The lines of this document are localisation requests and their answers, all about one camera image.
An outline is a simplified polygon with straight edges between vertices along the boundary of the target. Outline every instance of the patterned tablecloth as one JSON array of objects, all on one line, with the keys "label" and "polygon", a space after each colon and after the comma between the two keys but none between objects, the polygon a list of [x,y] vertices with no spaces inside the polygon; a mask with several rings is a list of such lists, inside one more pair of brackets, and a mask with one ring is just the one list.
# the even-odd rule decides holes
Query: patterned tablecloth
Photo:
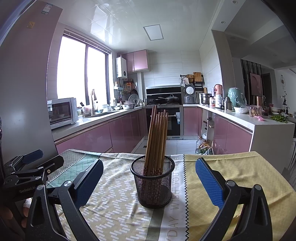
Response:
[{"label": "patterned tablecloth", "polygon": [[[148,209],[137,199],[131,162],[140,157],[127,153],[86,153],[67,150],[65,163],[49,176],[48,187],[60,186],[86,170],[98,158],[104,173],[88,203],[80,211],[101,241],[118,240],[199,240],[214,219],[214,206],[195,173],[196,155],[171,155],[176,167],[172,173],[172,200],[164,208]],[[290,184],[258,153],[203,156],[213,170],[239,186],[263,187],[271,214],[273,240],[279,240],[296,215],[296,193]],[[223,240],[228,240],[239,219],[239,205]],[[67,237],[75,240],[64,213],[58,214]]]}]

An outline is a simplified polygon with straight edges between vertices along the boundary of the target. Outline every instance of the white water heater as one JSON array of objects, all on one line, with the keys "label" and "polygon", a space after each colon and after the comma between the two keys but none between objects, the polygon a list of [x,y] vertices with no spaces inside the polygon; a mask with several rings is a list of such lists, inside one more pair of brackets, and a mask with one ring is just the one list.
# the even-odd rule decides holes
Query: white water heater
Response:
[{"label": "white water heater", "polygon": [[120,79],[128,78],[126,60],[123,57],[116,58],[116,77]]}]

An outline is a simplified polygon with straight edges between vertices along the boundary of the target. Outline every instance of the green appliance covered in plastic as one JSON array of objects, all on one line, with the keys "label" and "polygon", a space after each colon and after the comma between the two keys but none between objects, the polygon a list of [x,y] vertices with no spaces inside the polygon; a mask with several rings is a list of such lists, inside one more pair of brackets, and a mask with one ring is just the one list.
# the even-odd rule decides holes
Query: green appliance covered in plastic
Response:
[{"label": "green appliance covered in plastic", "polygon": [[229,88],[228,97],[230,98],[233,107],[241,107],[247,104],[246,97],[239,88]]}]

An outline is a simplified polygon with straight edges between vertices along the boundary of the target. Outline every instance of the microwave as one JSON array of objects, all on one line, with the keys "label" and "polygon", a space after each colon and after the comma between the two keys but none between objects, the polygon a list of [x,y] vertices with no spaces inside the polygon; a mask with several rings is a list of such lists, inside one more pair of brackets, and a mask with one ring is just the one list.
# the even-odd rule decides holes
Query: microwave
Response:
[{"label": "microwave", "polygon": [[78,121],[76,98],[48,100],[47,109],[51,129]]}]

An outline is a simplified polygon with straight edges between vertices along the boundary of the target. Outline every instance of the recessed ceiling light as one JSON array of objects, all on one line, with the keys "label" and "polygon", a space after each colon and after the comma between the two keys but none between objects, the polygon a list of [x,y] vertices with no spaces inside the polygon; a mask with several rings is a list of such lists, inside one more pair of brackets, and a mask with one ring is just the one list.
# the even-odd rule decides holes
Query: recessed ceiling light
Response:
[{"label": "recessed ceiling light", "polygon": [[163,33],[161,31],[159,24],[146,26],[143,28],[144,28],[146,34],[148,35],[148,38],[150,39],[150,41],[163,39]]}]

